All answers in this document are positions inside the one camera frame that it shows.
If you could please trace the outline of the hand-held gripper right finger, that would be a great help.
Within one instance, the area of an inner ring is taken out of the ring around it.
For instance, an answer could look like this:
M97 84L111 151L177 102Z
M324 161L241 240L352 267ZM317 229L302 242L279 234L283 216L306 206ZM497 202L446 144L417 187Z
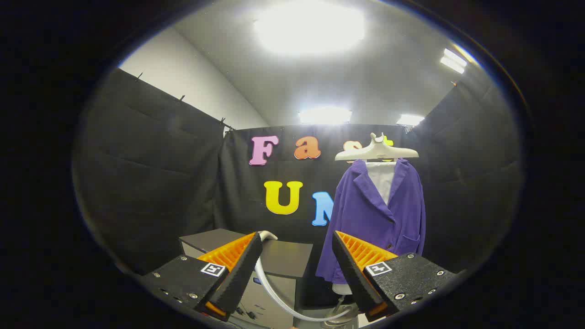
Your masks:
M457 277L422 256L396 255L341 231L333 235L332 250L359 312L370 322L413 308Z

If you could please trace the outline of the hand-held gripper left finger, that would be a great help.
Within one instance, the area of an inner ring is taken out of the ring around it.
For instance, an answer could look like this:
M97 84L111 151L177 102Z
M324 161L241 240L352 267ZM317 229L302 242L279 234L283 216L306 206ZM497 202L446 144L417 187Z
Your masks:
M217 320L238 309L261 257L260 233L250 233L198 257L180 255L140 277L163 301Z

